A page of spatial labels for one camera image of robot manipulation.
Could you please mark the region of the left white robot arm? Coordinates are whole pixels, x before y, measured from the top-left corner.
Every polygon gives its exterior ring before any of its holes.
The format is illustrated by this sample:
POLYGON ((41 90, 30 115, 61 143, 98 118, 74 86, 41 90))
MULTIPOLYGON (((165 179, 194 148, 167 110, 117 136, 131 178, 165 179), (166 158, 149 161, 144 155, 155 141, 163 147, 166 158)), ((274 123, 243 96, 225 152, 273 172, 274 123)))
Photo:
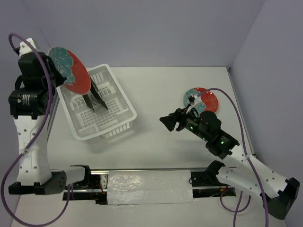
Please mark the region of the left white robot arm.
POLYGON ((48 163, 48 123, 55 89, 65 78, 43 52, 24 53, 18 60, 21 75, 9 95, 10 114, 18 133, 19 171, 9 194, 49 195, 61 193, 65 186, 77 184, 89 188, 93 177, 87 165, 73 165, 52 170, 48 163))

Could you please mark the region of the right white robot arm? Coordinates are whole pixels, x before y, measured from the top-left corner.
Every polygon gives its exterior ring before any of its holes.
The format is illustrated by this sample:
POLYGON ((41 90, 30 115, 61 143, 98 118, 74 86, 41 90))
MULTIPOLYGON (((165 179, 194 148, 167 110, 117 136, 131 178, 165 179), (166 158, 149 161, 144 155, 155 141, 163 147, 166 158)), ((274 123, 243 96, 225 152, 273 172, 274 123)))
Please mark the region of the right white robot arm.
POLYGON ((298 196, 299 181, 287 179, 245 154, 244 147, 221 129, 215 113, 204 111, 197 117, 194 112, 177 109, 160 121, 169 131, 187 129, 206 142, 206 149, 217 158, 205 170, 209 184, 228 184, 261 200, 271 216, 286 218, 298 196))

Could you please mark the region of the small red teal floral plate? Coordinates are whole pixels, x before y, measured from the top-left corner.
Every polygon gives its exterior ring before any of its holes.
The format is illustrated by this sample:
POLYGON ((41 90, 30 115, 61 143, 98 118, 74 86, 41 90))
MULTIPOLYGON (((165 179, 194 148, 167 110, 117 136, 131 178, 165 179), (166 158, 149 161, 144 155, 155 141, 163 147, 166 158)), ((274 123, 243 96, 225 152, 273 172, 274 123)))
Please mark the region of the small red teal floral plate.
MULTIPOLYGON (((193 96, 198 95, 198 94, 204 92, 205 90, 206 90, 206 88, 202 88, 202 87, 195 87, 195 88, 189 89, 183 96, 184 106, 186 107, 190 104, 190 101, 188 98, 191 95, 193 95, 193 96)), ((211 111, 214 113, 217 112, 218 107, 219 107, 219 102, 218 102, 216 95, 213 92, 211 92, 211 91, 206 92, 205 94, 203 94, 201 96, 201 100, 202 100, 202 102, 195 106, 195 109, 199 112, 199 114, 204 111, 211 111)))

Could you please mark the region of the large red teal floral plate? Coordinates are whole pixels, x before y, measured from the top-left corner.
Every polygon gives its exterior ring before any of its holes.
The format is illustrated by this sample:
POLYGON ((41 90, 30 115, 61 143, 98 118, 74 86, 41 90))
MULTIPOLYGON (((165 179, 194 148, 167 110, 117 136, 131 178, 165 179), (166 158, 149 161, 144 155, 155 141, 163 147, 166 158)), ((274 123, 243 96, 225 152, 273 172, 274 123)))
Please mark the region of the large red teal floral plate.
POLYGON ((79 58, 63 47, 52 47, 48 51, 56 69, 66 78, 64 86, 78 95, 86 95, 91 89, 90 76, 79 58))

